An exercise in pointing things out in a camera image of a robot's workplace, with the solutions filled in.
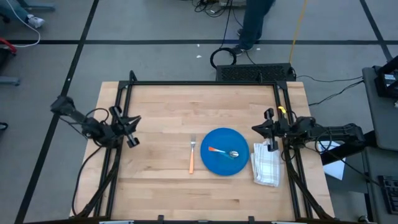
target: wire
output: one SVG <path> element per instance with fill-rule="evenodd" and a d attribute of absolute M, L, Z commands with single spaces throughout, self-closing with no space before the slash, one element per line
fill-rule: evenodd
<path fill-rule="evenodd" d="M 242 23 L 240 23 L 239 20 L 238 20 L 238 18 L 236 17 L 236 14 L 235 14 L 235 10 L 234 10 L 234 9 L 232 9 L 232 12 L 233 12 L 233 14 L 234 14 L 235 21 L 236 21 L 241 27 L 243 27 Z M 249 54 L 248 54 L 247 51 L 246 51 L 246 55 L 248 56 L 248 59 L 250 60 L 250 62 L 251 62 L 253 65 L 257 65 L 256 63 L 253 62 L 253 60 L 251 59 L 251 57 L 249 56 Z"/>
<path fill-rule="evenodd" d="M 89 111 L 89 112 L 86 114 L 86 118 L 88 117 L 88 115 L 90 115 L 90 114 L 92 114 L 93 112 L 98 111 L 98 110 L 102 110 L 102 111 L 105 111 L 105 112 L 106 112 L 106 118 L 105 118 L 104 120 L 102 120 L 102 121 L 106 121 L 106 120 L 109 118 L 109 111 L 108 111 L 107 109 L 105 109 L 105 108 L 95 108 L 95 109 Z"/>
<path fill-rule="evenodd" d="M 80 170 L 79 170 L 79 173 L 77 174 L 77 180 L 76 180 L 76 185 L 75 185 L 75 191 L 73 192 L 73 197 L 72 197 L 72 212 L 73 212 L 74 216 L 77 215 L 76 210 L 75 210 L 75 199 L 76 199 L 77 189 L 78 189 L 78 187 L 79 187 L 79 181 L 80 181 L 81 172 L 82 172 L 84 166 L 86 165 L 87 161 L 88 161 L 89 159 L 91 159 L 91 158 L 92 158 L 98 151 L 100 151 L 100 149 L 102 149 L 102 148 L 103 148 L 103 147 L 100 146 L 99 148 L 97 148 L 97 150 L 95 150 L 91 155 L 89 155 L 89 156 L 87 157 L 87 159 L 86 159 L 86 160 L 83 162 L 83 164 L 81 165 Z"/>
<path fill-rule="evenodd" d="M 222 41 L 222 43 L 221 43 L 221 46 L 219 47 L 219 49 L 220 49 L 220 48 L 222 48 L 222 47 L 223 47 L 223 45 L 224 45 L 224 42 L 225 42 L 225 36 L 226 36 L 226 31 L 228 30 L 229 16 L 231 15 L 231 10 L 232 10 L 232 3 L 233 3 L 233 0 L 228 0 L 228 1 L 226 2 L 226 5 L 228 5 L 229 1 L 231 1 L 231 5 L 230 5 L 230 7 L 229 7 L 229 11 L 228 11 L 228 18 L 227 18 L 227 20 L 226 20 L 226 25 L 225 25 L 225 30 L 224 30 L 224 37 L 223 37 L 223 41 Z"/>
<path fill-rule="evenodd" d="M 83 133 L 81 133 L 79 130 L 77 130 L 77 128 L 75 128 L 73 125 L 74 124 L 79 124 L 79 123 L 71 123 L 61 117 L 59 117 L 61 121 L 67 123 L 69 126 L 71 126 L 77 133 L 79 133 L 81 136 L 83 136 L 86 140 L 88 139 L 87 136 L 85 136 Z"/>
<path fill-rule="evenodd" d="M 301 78 L 301 77 L 307 77 L 307 78 L 311 78 L 311 79 L 314 80 L 314 81 L 317 81 L 317 82 L 325 82 L 325 83 L 352 81 L 352 80 L 357 80 L 357 79 L 359 79 L 359 78 L 362 78 L 362 76 L 360 76 L 360 77 L 356 77 L 356 78 L 348 78 L 348 79 L 342 79 L 342 80 L 330 80 L 330 81 L 328 81 L 328 80 L 317 80 L 317 79 L 312 78 L 312 77 L 309 76 L 309 75 L 301 75 L 301 76 L 298 76 L 298 77 L 296 77 L 296 78 Z"/>
<path fill-rule="evenodd" d="M 292 44 L 292 48 L 290 49 L 290 54 L 289 54 L 289 63 L 290 64 L 292 64 L 294 45 L 296 44 L 297 35 L 299 34 L 300 25 L 301 25 L 301 22 L 302 22 L 303 17 L 304 17 L 304 12 L 305 12 L 305 8 L 307 6 L 307 3 L 308 3 L 308 0 L 304 0 L 303 9 L 301 10 L 301 15 L 300 15 L 300 18 L 297 21 L 296 30 L 294 31 L 293 44 Z"/>
<path fill-rule="evenodd" d="M 318 103 L 311 103 L 311 104 L 309 104 L 309 106 L 319 105 L 319 104 L 323 103 L 324 101 L 328 101 L 328 100 L 332 99 L 333 97 L 342 94 L 344 91 L 348 90 L 349 88 L 352 88 L 352 87 L 355 87 L 355 86 L 359 85 L 359 84 L 362 83 L 362 82 L 363 82 L 363 80 L 361 80 L 361 81 L 359 81 L 359 82 L 356 82 L 356 83 L 353 83 L 353 84 L 350 84 L 349 86 L 347 86 L 346 88 L 344 88 L 344 89 L 341 90 L 340 92 L 334 93 L 334 94 L 332 94 L 332 95 L 326 97 L 325 99 L 319 101 Z"/>
<path fill-rule="evenodd" d="M 90 115 L 90 114 L 92 114 L 93 112 L 98 111 L 98 110 L 103 110 L 103 111 L 106 112 L 106 118 L 105 118 L 104 120 L 100 121 L 101 124 L 106 124 L 106 120 L 109 118 L 109 111 L 108 111 L 107 109 L 105 109 L 105 108 L 95 108 L 95 109 L 89 111 L 89 112 L 86 114 L 85 118 L 87 118 L 88 115 Z M 83 136 L 86 140 L 88 140 L 87 136 L 85 136 L 82 132 L 80 132 L 79 130 L 77 130 L 77 128 L 75 128 L 75 127 L 73 126 L 73 125 L 76 125 L 76 124 L 82 125 L 83 123 L 74 123 L 74 122 L 70 122 L 70 121 L 67 121 L 67 120 L 63 119 L 62 117 L 59 117 L 59 118 L 60 118 L 61 121 L 65 122 L 65 123 L 67 123 L 69 126 L 71 126 L 77 133 L 79 133 L 81 136 Z M 94 141 L 94 143 L 95 143 L 97 146 L 101 146 L 101 145 L 100 145 L 98 142 L 96 142 L 96 141 Z"/>
<path fill-rule="evenodd" d="M 286 112 L 291 113 L 292 115 L 294 115 L 294 118 L 297 119 L 297 114 L 294 111 L 286 111 Z"/>
<path fill-rule="evenodd" d="M 332 153 L 331 151 L 329 151 L 329 148 L 330 148 L 331 143 L 332 143 L 331 132 L 330 132 L 327 128 L 323 127 L 323 126 L 320 125 L 320 124 L 316 124 L 316 125 L 319 126 L 319 127 L 321 127 L 321 128 L 323 128 L 323 129 L 325 130 L 325 132 L 322 133 L 322 134 L 320 134 L 320 135 L 316 138 L 316 140 L 315 140 L 315 150 L 314 150 L 314 149 L 311 149 L 311 150 L 313 150 L 313 151 L 315 151 L 316 153 L 318 153 L 319 155 L 321 155 L 321 151 L 320 151 L 319 148 L 318 148 L 318 142 L 319 142 L 319 144 L 321 145 L 321 147 L 324 149 L 323 152 L 328 153 L 329 155 L 333 156 L 335 159 L 337 159 L 337 160 L 341 161 L 342 163 L 346 164 L 349 168 L 353 169 L 355 172 L 357 172 L 358 174 L 360 174 L 360 175 L 361 175 L 362 177 L 364 177 L 367 181 L 369 181 L 369 182 L 371 182 L 371 183 L 373 183 L 373 184 L 379 186 L 381 189 L 386 190 L 386 188 L 383 187 L 383 186 L 381 186 L 377 181 L 373 180 L 373 179 L 370 178 L 369 176 L 367 176 L 367 175 L 365 175 L 364 173 L 362 173 L 361 171 L 357 170 L 355 167 L 353 167 L 352 165 L 350 165 L 349 163 L 347 163 L 346 161 L 344 161 L 343 158 L 340 158 L 340 157 L 336 156 L 336 154 L 334 154 L 334 153 Z M 323 135 L 323 134 L 325 134 L 325 133 L 328 133 L 328 135 L 329 135 L 329 145 L 328 145 L 327 147 L 325 147 L 325 146 L 322 144 L 322 142 L 319 141 L 320 136 Z"/>
<path fill-rule="evenodd" d="M 224 8 L 221 8 L 217 11 L 211 11 L 210 9 L 214 6 L 216 2 L 208 2 L 205 0 L 199 0 L 196 4 L 193 3 L 192 0 L 192 5 L 195 6 L 195 12 L 205 12 L 207 14 L 207 16 L 210 16 L 212 18 L 217 18 L 220 17 L 226 10 L 226 8 L 228 7 L 228 2 L 226 4 L 226 6 Z"/>
<path fill-rule="evenodd" d="M 253 65 L 257 65 L 256 63 L 253 62 L 253 60 L 251 60 L 251 58 L 250 58 L 250 56 L 249 56 L 249 54 L 248 54 L 247 51 L 246 51 L 246 55 L 248 56 L 248 59 L 250 60 L 250 62 L 251 62 Z"/>
<path fill-rule="evenodd" d="M 238 21 L 238 18 L 236 18 L 235 9 L 232 9 L 232 12 L 234 13 L 235 21 L 243 28 L 242 23 L 240 23 L 240 22 Z"/>
<path fill-rule="evenodd" d="M 286 158 L 284 158 L 284 154 L 285 154 L 285 151 L 286 150 L 293 150 L 294 151 L 294 154 L 293 154 L 293 156 L 291 156 L 289 159 L 286 159 Z M 284 149 L 284 150 L 282 150 L 282 152 L 280 153 L 280 158 L 284 161 L 284 162 L 290 162 L 290 161 L 292 161 L 294 158 L 296 157 L 296 152 L 295 152 L 295 150 L 293 149 L 293 148 L 288 148 L 288 149 Z"/>
<path fill-rule="evenodd" d="M 14 46 L 14 47 L 31 47 L 31 46 L 37 45 L 37 44 L 40 42 L 40 39 L 41 39 L 40 32 L 38 32 L 37 30 L 35 30 L 35 29 L 34 29 L 33 27 L 31 27 L 30 25 L 26 24 L 26 22 L 24 22 L 24 21 L 17 15 L 17 13 L 15 12 L 15 10 L 14 10 L 13 6 L 11 5 L 11 3 L 10 3 L 8 0 L 6 0 L 6 1 L 7 1 L 8 5 L 10 6 L 10 8 L 11 8 L 12 12 L 14 13 L 14 15 L 15 15 L 23 24 L 25 24 L 27 27 L 29 27 L 29 28 L 32 29 L 34 32 L 36 32 L 37 35 L 39 36 L 39 38 L 37 39 L 36 43 L 28 44 L 28 45 L 13 45 L 13 46 Z"/>

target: jeans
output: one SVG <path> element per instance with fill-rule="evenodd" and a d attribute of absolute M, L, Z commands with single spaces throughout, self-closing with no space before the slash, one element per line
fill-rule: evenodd
<path fill-rule="evenodd" d="M 20 17 L 20 19 L 25 21 L 29 13 L 24 8 L 22 8 L 21 5 L 16 0 L 8 0 L 8 1 L 11 3 L 12 8 L 15 10 L 18 17 Z M 10 5 L 8 5 L 8 2 L 6 0 L 0 0 L 0 14 L 10 19 L 18 20 L 18 18 L 15 16 L 15 14 L 10 8 Z"/>
<path fill-rule="evenodd" d="M 239 47 L 249 50 L 261 38 L 264 16 L 275 0 L 247 0 L 244 13 L 243 31 L 239 37 Z"/>

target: fork handle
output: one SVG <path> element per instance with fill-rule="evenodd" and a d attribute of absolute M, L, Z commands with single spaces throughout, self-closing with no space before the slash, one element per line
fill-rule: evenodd
<path fill-rule="evenodd" d="M 193 174 L 193 149 L 191 150 L 191 161 L 189 163 L 189 173 Z"/>

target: fork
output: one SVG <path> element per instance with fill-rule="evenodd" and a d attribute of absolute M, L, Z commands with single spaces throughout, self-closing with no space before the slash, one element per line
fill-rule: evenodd
<path fill-rule="evenodd" d="M 194 134 L 191 135 L 191 161 L 189 163 L 189 173 L 193 174 L 193 149 L 195 148 L 196 136 Z"/>

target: blue plate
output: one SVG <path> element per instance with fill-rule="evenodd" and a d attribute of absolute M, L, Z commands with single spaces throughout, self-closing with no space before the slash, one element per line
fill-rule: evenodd
<path fill-rule="evenodd" d="M 226 153 L 209 151 L 213 147 Z M 229 157 L 230 151 L 239 153 Z M 200 146 L 200 156 L 210 171 L 218 175 L 233 175 L 241 171 L 249 160 L 249 146 L 244 137 L 230 128 L 218 128 L 206 135 Z"/>

